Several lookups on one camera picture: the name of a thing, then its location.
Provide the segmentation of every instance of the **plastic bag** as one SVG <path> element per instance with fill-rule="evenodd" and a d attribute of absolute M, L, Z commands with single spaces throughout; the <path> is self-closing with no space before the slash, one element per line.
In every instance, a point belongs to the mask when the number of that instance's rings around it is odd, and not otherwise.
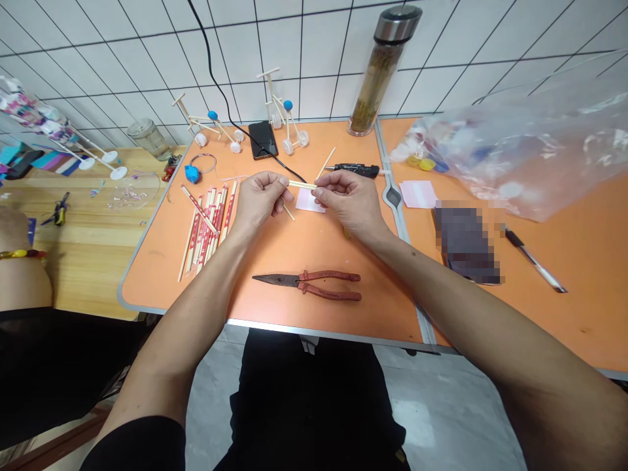
<path fill-rule="evenodd" d="M 544 221 L 628 168 L 628 82 L 610 75 L 418 118 L 390 159 Z"/>

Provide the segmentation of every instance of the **black phone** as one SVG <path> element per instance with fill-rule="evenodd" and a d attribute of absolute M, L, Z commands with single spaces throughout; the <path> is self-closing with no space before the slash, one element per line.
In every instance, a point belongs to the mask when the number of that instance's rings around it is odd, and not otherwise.
<path fill-rule="evenodd" d="M 475 208 L 437 207 L 432 210 L 437 244 L 443 263 L 463 277 L 482 285 L 503 282 L 499 262 Z"/>
<path fill-rule="evenodd" d="M 268 121 L 254 123 L 249 126 L 249 134 L 251 135 L 251 150 L 253 158 L 260 160 L 279 155 L 277 151 L 277 143 L 275 142 L 275 133 Z"/>

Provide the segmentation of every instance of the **beads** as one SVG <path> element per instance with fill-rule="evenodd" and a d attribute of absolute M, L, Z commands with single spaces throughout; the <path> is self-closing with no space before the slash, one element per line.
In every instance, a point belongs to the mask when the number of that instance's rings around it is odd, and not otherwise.
<path fill-rule="evenodd" d="M 0 260 L 4 258 L 44 258 L 47 254 L 44 251 L 36 251 L 30 249 L 28 251 L 24 249 L 19 249 L 13 252 L 0 252 Z"/>

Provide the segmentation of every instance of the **orange tabletop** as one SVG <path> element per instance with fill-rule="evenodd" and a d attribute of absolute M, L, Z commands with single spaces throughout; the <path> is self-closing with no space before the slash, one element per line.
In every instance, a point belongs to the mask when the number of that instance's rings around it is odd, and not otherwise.
<path fill-rule="evenodd" d="M 279 158 L 310 183 L 333 147 L 336 151 L 329 165 L 342 162 L 381 165 L 374 132 L 366 137 L 352 137 L 346 131 L 346 122 L 298 126 L 309 133 L 308 146 L 297 147 L 292 156 L 280 152 Z M 217 141 L 214 133 L 205 131 L 205 135 L 210 140 L 209 144 L 202 149 L 195 143 L 191 144 L 121 282 L 118 299 L 130 309 L 163 313 L 192 279 L 189 276 L 177 282 L 193 215 L 192 204 L 180 189 L 181 183 L 197 198 L 200 194 L 206 195 L 210 185 L 222 186 L 218 178 L 271 170 L 296 179 L 272 159 L 254 161 L 248 137 L 242 143 L 242 152 L 233 154 L 225 137 Z M 275 131 L 279 148 L 285 135 L 285 126 Z M 185 180 L 182 167 L 203 152 L 211 152 L 217 157 L 217 170 L 204 173 L 200 183 L 193 185 Z M 199 157 L 194 165 L 203 170 L 209 168 L 212 161 L 210 157 Z M 385 179 L 378 178 L 376 183 L 381 193 L 386 186 Z M 295 197 L 298 195 L 297 188 L 290 188 L 290 191 Z M 289 327 L 302 329 L 299 330 L 302 333 L 311 330 L 339 338 L 375 338 L 390 344 L 420 342 L 421 330 L 416 310 L 403 284 L 358 241 L 345 237 L 342 225 L 331 210 L 325 214 L 301 211 L 295 208 L 295 203 L 289 203 L 288 207 L 296 222 L 286 214 L 271 218 L 251 250 L 232 295 L 228 314 L 230 322 L 249 321 L 252 326 L 270 324 L 267 328 L 286 330 Z M 393 210 L 383 201 L 381 210 L 386 223 L 396 231 Z M 211 270 L 211 264 L 206 265 L 204 270 Z M 254 275 L 297 274 L 303 270 L 359 273 L 362 280 L 358 283 L 327 279 L 314 281 L 313 284 L 331 291 L 359 291 L 362 301 L 329 301 L 311 294 L 303 295 L 297 289 L 276 287 L 251 279 Z"/>
<path fill-rule="evenodd" d="M 390 152 L 414 118 L 382 120 Z M 392 164 L 397 185 L 430 180 L 440 200 L 473 200 L 457 180 Z M 505 237 L 495 232 L 495 254 L 505 282 L 483 287 L 509 303 L 597 368 L 628 372 L 628 177 L 598 185 L 584 198 L 543 223 L 512 215 L 506 225 L 526 248 L 568 290 L 558 294 Z M 429 209 L 403 206 L 411 244 L 442 262 Z M 436 331 L 441 345 L 447 340 Z"/>

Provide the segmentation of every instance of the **white paper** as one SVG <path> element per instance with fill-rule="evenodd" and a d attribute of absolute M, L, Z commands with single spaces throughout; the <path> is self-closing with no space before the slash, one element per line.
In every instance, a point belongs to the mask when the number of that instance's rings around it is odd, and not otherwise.
<path fill-rule="evenodd" d="M 296 208 L 305 209 L 306 211 L 316 211 L 317 213 L 324 213 L 325 208 L 321 205 L 317 205 L 314 202 L 314 197 L 310 190 L 306 188 L 299 188 L 299 196 L 296 198 Z"/>
<path fill-rule="evenodd" d="M 438 198 L 429 180 L 403 181 L 399 184 L 404 203 L 408 207 L 433 208 Z"/>

